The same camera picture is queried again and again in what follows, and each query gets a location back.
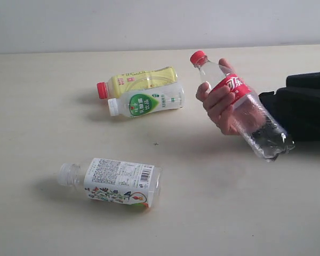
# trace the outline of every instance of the white label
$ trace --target white label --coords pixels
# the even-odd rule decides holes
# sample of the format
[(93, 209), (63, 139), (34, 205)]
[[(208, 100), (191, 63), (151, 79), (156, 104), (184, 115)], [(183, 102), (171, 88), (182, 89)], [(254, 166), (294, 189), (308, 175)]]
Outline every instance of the white label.
[(153, 165), (94, 158), (84, 178), (91, 199), (148, 206)]

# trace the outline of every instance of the beige tabletop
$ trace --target beige tabletop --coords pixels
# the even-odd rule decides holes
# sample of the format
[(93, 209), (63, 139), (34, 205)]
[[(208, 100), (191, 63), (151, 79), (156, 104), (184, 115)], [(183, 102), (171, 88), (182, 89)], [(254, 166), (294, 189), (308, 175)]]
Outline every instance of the beige tabletop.
[[(193, 52), (0, 55), (0, 256), (320, 256), (320, 143), (268, 164), (221, 135), (195, 99)], [(206, 53), (257, 92), (320, 71), (320, 45)], [(166, 66), (185, 87), (183, 109), (109, 116), (97, 82)], [(158, 206), (135, 211), (56, 183), (62, 163), (90, 157), (163, 168)]]

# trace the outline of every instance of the red bottle cap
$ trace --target red bottle cap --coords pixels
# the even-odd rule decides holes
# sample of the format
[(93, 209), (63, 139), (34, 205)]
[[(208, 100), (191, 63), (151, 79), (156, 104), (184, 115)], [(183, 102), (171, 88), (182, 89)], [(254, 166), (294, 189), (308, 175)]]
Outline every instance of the red bottle cap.
[(100, 97), (101, 100), (108, 98), (105, 82), (97, 84), (97, 91), (98, 91), (98, 96)]
[(197, 62), (198, 62), (201, 58), (203, 58), (203, 57), (205, 57), (205, 56), (206, 56), (205, 52), (203, 52), (203, 51), (196, 51), (196, 52), (191, 56), (190, 61), (191, 61), (191, 63), (193, 64), (193, 66), (195, 66), (195, 65), (197, 64)]

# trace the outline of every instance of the green label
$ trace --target green label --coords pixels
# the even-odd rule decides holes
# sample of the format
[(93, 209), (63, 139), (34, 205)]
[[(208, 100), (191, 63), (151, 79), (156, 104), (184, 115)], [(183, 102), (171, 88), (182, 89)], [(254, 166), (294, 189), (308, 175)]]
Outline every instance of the green label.
[(159, 102), (145, 94), (134, 95), (129, 102), (129, 111), (132, 116), (142, 116), (151, 112)]

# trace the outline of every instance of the plastic bottle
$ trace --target plastic bottle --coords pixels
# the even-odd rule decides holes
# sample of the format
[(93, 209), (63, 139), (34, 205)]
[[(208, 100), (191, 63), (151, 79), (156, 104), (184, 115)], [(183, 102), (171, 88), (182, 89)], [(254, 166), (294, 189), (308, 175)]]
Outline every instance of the plastic bottle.
[(176, 82), (177, 73), (173, 67), (154, 71), (140, 71), (113, 76), (108, 82), (97, 84), (100, 99), (119, 98), (130, 90), (142, 90)]
[(208, 82), (210, 88), (215, 86), (212, 91), (228, 85), (234, 92), (233, 125), (257, 156), (272, 162), (294, 148), (291, 137), (265, 109), (258, 95), (231, 69), (211, 62), (203, 51), (195, 52), (190, 60), (199, 69), (202, 82)]
[(57, 182), (75, 187), (90, 199), (153, 207), (160, 193), (161, 172), (153, 165), (94, 158), (82, 166), (63, 164)]
[(182, 108), (185, 103), (179, 82), (146, 90), (124, 92), (119, 99), (109, 99), (111, 116), (138, 117), (161, 110)]

